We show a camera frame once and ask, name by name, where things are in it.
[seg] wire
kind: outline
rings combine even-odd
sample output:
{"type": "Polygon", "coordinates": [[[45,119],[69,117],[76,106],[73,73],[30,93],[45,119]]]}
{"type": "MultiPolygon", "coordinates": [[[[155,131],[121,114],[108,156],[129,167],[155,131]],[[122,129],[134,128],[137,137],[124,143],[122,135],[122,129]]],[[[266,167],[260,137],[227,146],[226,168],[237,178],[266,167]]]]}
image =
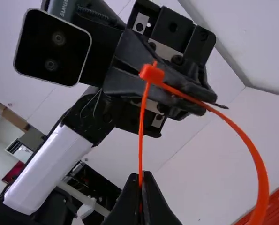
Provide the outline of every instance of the wire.
{"type": "Polygon", "coordinates": [[[139,173],[138,173],[138,180],[139,180],[139,187],[142,187],[143,184],[143,120],[144,120],[144,110],[145,110],[145,105],[148,97],[150,89],[150,83],[147,82],[145,85],[145,89],[143,92],[143,99],[142,99],[142,104],[140,108],[140,120],[139,120],[139,152],[138,152],[138,159],[139,159],[139,173]]]}
{"type": "Polygon", "coordinates": [[[81,111],[80,111],[80,120],[81,120],[81,121],[83,120],[83,118],[82,118],[82,112],[83,112],[83,110],[90,104],[90,102],[93,101],[93,99],[94,99],[101,91],[102,91],[102,89],[98,90],[98,91],[95,93],[95,95],[88,101],[88,103],[86,103],[85,106],[81,109],[81,111]]]}
{"type": "MultiPolygon", "coordinates": [[[[224,120],[230,127],[233,128],[233,130],[240,136],[240,138],[244,141],[246,146],[248,147],[252,158],[254,160],[256,170],[257,170],[257,176],[258,176],[258,198],[256,207],[252,213],[252,216],[249,220],[249,225],[262,225],[264,221],[264,217],[266,215],[266,210],[268,207],[269,202],[269,182],[267,177],[266,168],[264,165],[263,160],[261,159],[261,156],[259,152],[257,151],[255,145],[252,143],[251,139],[245,134],[245,132],[240,129],[231,119],[226,117],[224,114],[222,114],[220,111],[212,108],[211,106],[207,105],[206,103],[197,100],[189,95],[186,95],[179,90],[165,84],[162,82],[162,79],[164,77],[164,72],[157,69],[157,62],[154,63],[154,65],[145,64],[141,73],[140,77],[147,81],[144,95],[142,99],[142,105],[141,105],[141,113],[140,113],[140,124],[143,124],[144,120],[144,110],[145,110],[145,102],[148,96],[148,90],[150,88],[151,83],[161,87],[179,97],[182,97],[190,102],[193,102],[199,106],[204,107],[210,112],[213,112],[217,114],[222,120],[224,120]]],[[[141,187],[142,181],[143,181],[143,165],[142,165],[142,153],[143,153],[143,126],[139,129],[139,186],[141,187]]]]}

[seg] bolt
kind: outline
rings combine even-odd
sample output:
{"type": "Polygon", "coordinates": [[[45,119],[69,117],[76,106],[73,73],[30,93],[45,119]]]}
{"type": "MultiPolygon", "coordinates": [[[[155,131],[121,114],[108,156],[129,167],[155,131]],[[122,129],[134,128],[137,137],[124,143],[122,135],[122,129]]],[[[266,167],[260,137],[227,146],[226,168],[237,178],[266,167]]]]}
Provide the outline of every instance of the bolt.
{"type": "Polygon", "coordinates": [[[143,24],[142,23],[138,23],[138,24],[136,24],[136,30],[138,31],[138,32],[141,32],[141,31],[143,31],[143,24]]]}
{"type": "Polygon", "coordinates": [[[157,119],[158,121],[162,120],[162,118],[163,118],[162,115],[159,115],[159,114],[158,114],[158,115],[156,116],[156,119],[157,119]]]}
{"type": "Polygon", "coordinates": [[[149,42],[149,45],[150,45],[150,47],[151,47],[151,49],[153,49],[154,51],[156,51],[156,49],[157,49],[157,46],[156,46],[156,44],[154,43],[154,42],[149,42]]]}
{"type": "Polygon", "coordinates": [[[181,66],[183,64],[183,58],[180,55],[174,55],[171,59],[171,62],[173,64],[176,64],[178,66],[181,66]]]}

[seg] white ceiling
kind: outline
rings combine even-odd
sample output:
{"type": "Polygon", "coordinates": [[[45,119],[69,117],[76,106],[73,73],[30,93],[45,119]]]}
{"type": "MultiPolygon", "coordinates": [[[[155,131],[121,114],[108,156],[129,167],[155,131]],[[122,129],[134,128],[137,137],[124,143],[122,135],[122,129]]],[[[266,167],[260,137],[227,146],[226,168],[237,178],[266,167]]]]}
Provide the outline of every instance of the white ceiling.
{"type": "Polygon", "coordinates": [[[245,85],[279,94],[279,0],[179,0],[245,85]]]}

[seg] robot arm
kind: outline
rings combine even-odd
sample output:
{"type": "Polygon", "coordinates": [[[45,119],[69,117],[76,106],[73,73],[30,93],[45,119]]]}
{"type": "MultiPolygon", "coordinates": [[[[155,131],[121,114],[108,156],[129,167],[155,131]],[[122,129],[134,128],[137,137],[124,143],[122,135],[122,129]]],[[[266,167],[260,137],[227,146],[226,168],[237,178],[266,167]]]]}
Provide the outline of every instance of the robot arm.
{"type": "MultiPolygon", "coordinates": [[[[166,83],[215,103],[217,96],[207,83],[205,69],[215,41],[210,31],[148,0],[137,0],[127,25],[102,0],[46,0],[42,10],[29,10],[16,50],[16,70],[60,85],[81,82],[91,86],[0,199],[0,225],[70,224],[67,217],[72,218],[73,213],[68,213],[67,207],[67,213],[49,215],[49,219],[43,216],[55,202],[67,206],[69,195],[56,186],[114,127],[137,134],[145,84],[138,74],[145,63],[157,60],[166,83]],[[2,211],[8,216],[2,217],[2,211]],[[55,217],[62,219],[56,223],[55,217]]],[[[144,134],[159,138],[167,118],[182,120],[190,114],[202,116],[205,109],[151,86],[144,134]]],[[[132,176],[135,177],[127,182],[122,196],[128,196],[129,187],[132,193],[138,193],[138,187],[134,187],[136,175],[132,176]]],[[[161,194],[152,174],[147,172],[146,179],[149,183],[143,196],[161,194]]],[[[125,212],[121,210],[126,207],[122,196],[105,224],[116,224],[125,212]]],[[[133,195],[127,204],[138,205],[139,198],[133,195]]],[[[144,207],[155,209],[158,203],[166,204],[163,200],[150,200],[144,207]]],[[[134,220],[138,206],[132,210],[128,214],[130,220],[134,220]]],[[[178,219],[172,221],[180,224],[178,219]]]]}

